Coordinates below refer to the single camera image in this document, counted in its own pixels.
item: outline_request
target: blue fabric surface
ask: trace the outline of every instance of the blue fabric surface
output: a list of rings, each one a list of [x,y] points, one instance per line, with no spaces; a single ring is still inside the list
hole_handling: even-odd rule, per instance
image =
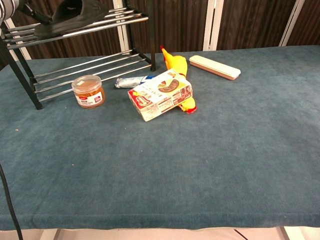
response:
[[[36,110],[0,72],[0,161],[23,229],[320,227],[320,46],[181,54],[241,75],[189,66],[197,112],[150,122],[115,80],[98,108],[70,93]],[[83,60],[29,63],[37,74]],[[2,187],[0,229],[14,229]]]

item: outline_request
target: metal shoe rack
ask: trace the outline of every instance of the metal shoe rack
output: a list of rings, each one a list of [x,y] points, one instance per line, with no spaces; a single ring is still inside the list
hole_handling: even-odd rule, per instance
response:
[[[72,75],[80,74],[82,72],[84,73],[83,75],[86,75],[86,74],[101,75],[104,73],[108,73],[108,74],[110,73],[111,76],[108,76],[102,79],[102,81],[104,82],[110,79],[123,76],[125,74],[129,74],[141,69],[145,69],[145,68],[150,68],[151,71],[156,70],[154,0],[148,0],[148,11],[149,11],[148,14],[131,8],[128,5],[127,0],[124,0],[123,3],[125,7],[110,10],[108,15],[106,15],[103,20],[94,22],[90,25],[76,29],[74,31],[67,32],[64,35],[56,36],[48,39],[39,39],[37,36],[34,35],[34,30],[37,24],[21,26],[21,27],[16,27],[11,29],[4,27],[4,29],[2,29],[3,34],[1,34],[0,51],[6,58],[8,63],[10,64],[12,70],[14,71],[15,75],[17,76],[20,83],[24,87],[25,91],[29,95],[36,109],[39,110],[43,108],[42,106],[43,101],[72,92],[73,90],[71,88],[71,82],[73,80],[62,81],[66,77],[69,77],[70,79],[70,76]],[[143,22],[143,21],[149,21],[151,58],[145,56],[144,54],[140,53],[136,48],[134,48],[134,42],[133,42],[133,36],[132,36],[130,24]],[[23,48],[23,47],[29,47],[29,46],[34,46],[38,44],[52,42],[55,40],[84,35],[84,34],[101,31],[109,28],[114,28],[122,25],[126,25],[127,27],[127,30],[128,30],[127,34],[130,41],[131,50],[119,52],[109,56],[96,58],[91,61],[83,62],[77,65],[69,66],[69,67],[52,71],[52,72],[34,75],[27,61],[25,60],[24,56],[19,50],[19,48]],[[20,67],[17,65],[17,63],[11,56],[9,52],[10,50],[13,50],[15,52],[25,73],[29,78],[29,81],[27,81],[22,70],[20,69]],[[143,62],[145,64],[143,66],[141,66],[141,64],[137,66],[137,64],[140,62]],[[121,73],[112,74],[113,71],[116,71],[116,70],[122,69],[123,67],[128,67],[128,66],[130,66],[131,68],[130,70],[127,70]],[[104,67],[104,70],[98,71],[97,69],[100,67]],[[54,94],[46,94],[45,96],[43,96],[44,93],[47,93],[47,91],[51,91],[53,89],[58,89],[58,88],[61,88],[62,91],[56,92]]]

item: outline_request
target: slipper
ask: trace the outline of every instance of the slipper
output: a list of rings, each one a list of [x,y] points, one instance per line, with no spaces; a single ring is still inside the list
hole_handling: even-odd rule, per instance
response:
[[[53,14],[52,22],[37,25],[34,35],[41,39],[63,35],[103,19],[108,11],[107,6],[96,0],[63,0]]]

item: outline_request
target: orange food in jar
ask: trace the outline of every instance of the orange food in jar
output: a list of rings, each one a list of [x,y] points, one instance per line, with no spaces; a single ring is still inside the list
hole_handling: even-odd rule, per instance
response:
[[[81,76],[74,80],[71,85],[75,98],[82,108],[96,108],[106,100],[101,78],[98,76]]]

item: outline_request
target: rubber chicken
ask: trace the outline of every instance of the rubber chicken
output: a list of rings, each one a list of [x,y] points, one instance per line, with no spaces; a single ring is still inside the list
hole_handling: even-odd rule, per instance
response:
[[[168,70],[174,69],[177,73],[183,75],[186,78],[188,71],[186,58],[183,56],[172,56],[164,49],[164,46],[162,45],[160,46],[160,48],[164,56],[166,68]],[[192,114],[197,110],[196,101],[193,97],[189,97],[187,100],[182,102],[179,107],[187,114]]]

